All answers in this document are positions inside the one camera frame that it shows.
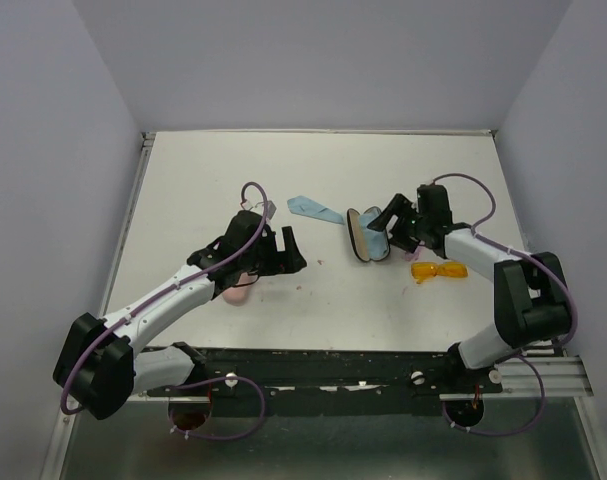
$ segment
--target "gray wall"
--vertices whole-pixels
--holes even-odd
[[[569,0],[74,0],[145,129],[498,128]]]
[[[572,4],[498,147],[523,230],[563,261],[607,433],[607,0]]]
[[[0,0],[0,479],[37,478],[70,322],[96,312],[138,128],[69,0]]]

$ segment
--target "gray floor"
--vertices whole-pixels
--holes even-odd
[[[107,421],[82,414],[64,478],[596,479],[574,401],[552,400],[538,427],[501,439],[453,431],[441,418],[271,418],[254,436],[210,443],[169,434],[166,406],[130,403]],[[527,420],[532,400],[487,402],[484,428]],[[243,429],[250,420],[216,420]]]

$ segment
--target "light blue cleaning cloth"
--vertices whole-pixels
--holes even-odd
[[[295,215],[303,215],[304,217],[316,218],[317,220],[324,220],[326,222],[338,223],[343,225],[343,215],[336,213],[334,210],[330,210],[324,205],[310,200],[303,195],[298,197],[290,198],[287,201],[287,208],[290,209]]]
[[[385,258],[389,250],[387,232],[375,232],[367,228],[369,223],[378,216],[379,214],[376,212],[368,212],[359,216],[359,225],[361,226],[361,230],[363,230],[363,237],[367,244],[367,253],[370,254],[372,260]]]

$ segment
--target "yellow plastic tool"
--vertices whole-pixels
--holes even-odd
[[[411,271],[412,277],[418,284],[437,275],[451,278],[467,277],[467,267],[459,262],[446,262],[441,265],[432,262],[416,262],[412,264]]]

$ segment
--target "white table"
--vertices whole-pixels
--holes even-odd
[[[483,233],[522,248],[490,136],[159,133],[108,311],[141,297],[222,235],[239,209],[241,186],[254,180],[278,207],[273,227],[293,227],[308,267],[261,279],[241,307],[218,298],[188,313],[155,345],[447,349],[493,322],[489,282],[470,272],[463,280],[438,277],[417,285],[396,249],[384,262],[363,264],[345,226],[292,215],[286,201],[305,195],[341,213],[383,208],[395,193],[414,198],[421,182],[453,171],[476,176],[496,196],[497,213]],[[488,211],[476,185],[462,179],[444,184],[455,221],[472,223]],[[260,199],[248,191],[250,199]],[[421,260],[440,261],[431,252]]]

